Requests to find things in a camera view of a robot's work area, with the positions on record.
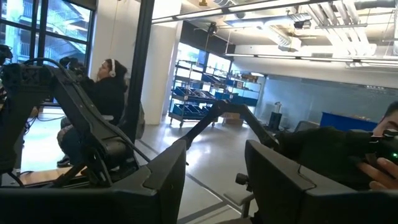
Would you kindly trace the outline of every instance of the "shoe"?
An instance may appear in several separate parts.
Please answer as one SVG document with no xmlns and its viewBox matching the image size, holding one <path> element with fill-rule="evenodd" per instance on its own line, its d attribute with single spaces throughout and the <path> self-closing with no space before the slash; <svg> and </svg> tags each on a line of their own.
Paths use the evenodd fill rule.
<svg viewBox="0 0 398 224">
<path fill-rule="evenodd" d="M 64 157 L 57 162 L 57 167 L 62 168 L 62 167 L 70 167 L 72 166 L 70 164 L 69 156 L 64 155 Z"/>
</svg>

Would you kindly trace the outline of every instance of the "armrest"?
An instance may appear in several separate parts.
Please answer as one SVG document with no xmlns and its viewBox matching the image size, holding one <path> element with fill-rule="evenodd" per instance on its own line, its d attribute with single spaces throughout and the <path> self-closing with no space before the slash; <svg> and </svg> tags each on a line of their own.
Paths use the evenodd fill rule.
<svg viewBox="0 0 398 224">
<path fill-rule="evenodd" d="M 234 191 L 229 190 L 224 193 L 224 196 L 237 206 L 242 206 L 254 199 L 254 194 L 252 192 L 248 192 L 246 189 Z"/>
</svg>

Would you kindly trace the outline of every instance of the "dark hair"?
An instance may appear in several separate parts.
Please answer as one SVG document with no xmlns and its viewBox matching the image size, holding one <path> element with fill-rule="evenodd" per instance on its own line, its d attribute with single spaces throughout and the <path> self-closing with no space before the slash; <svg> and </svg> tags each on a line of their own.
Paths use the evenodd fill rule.
<svg viewBox="0 0 398 224">
<path fill-rule="evenodd" d="M 124 82 L 124 76 L 127 73 L 127 68 L 122 65 L 118 60 L 114 61 L 114 68 L 112 68 L 112 59 L 106 59 L 105 61 L 108 64 L 109 71 L 112 69 L 114 70 L 114 72 L 116 73 L 116 76 L 114 78 L 118 80 L 120 85 L 123 86 L 124 91 L 126 91 L 127 85 Z"/>
<path fill-rule="evenodd" d="M 392 115 L 395 111 L 398 111 L 398 101 L 394 101 L 388 106 L 387 111 L 384 114 L 384 117 Z"/>
<path fill-rule="evenodd" d="M 114 66 L 115 66 L 114 68 L 112 68 L 112 59 L 106 59 L 105 61 L 106 63 L 108 63 L 109 71 L 113 69 L 114 72 L 116 73 L 115 78 L 123 80 L 124 75 L 127 73 L 127 68 L 117 60 L 114 61 Z"/>
</svg>

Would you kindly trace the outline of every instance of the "wooden platform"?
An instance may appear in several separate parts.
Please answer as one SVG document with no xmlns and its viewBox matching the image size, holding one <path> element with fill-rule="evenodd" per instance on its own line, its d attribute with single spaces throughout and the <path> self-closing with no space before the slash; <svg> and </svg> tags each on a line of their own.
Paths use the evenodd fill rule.
<svg viewBox="0 0 398 224">
<path fill-rule="evenodd" d="M 39 172 L 31 172 L 31 173 L 22 174 L 19 178 L 24 184 L 38 184 L 41 182 L 55 180 L 60 175 L 68 172 L 69 169 L 70 167 L 39 171 Z"/>
</svg>

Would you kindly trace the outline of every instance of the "staircase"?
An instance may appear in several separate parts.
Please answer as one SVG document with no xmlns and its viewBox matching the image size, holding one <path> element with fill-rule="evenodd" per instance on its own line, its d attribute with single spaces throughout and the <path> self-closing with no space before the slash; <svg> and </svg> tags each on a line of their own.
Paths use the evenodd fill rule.
<svg viewBox="0 0 398 224">
<path fill-rule="evenodd" d="M 21 16 L 21 20 L 31 21 L 33 4 L 30 2 L 23 2 L 24 12 Z M 80 20 L 80 15 L 71 10 L 68 3 L 62 2 L 61 5 L 55 10 L 49 9 L 47 12 L 47 29 L 50 28 L 54 33 L 65 35 L 74 39 L 86 40 L 86 36 L 83 35 L 79 30 L 68 29 L 68 24 L 72 24 Z M 20 43 L 19 45 L 19 56 L 29 58 L 30 44 Z M 82 53 L 85 54 L 86 46 L 76 42 L 67 40 L 57 39 L 52 45 L 46 45 L 44 57 L 52 58 L 59 61 L 61 58 Z"/>
</svg>

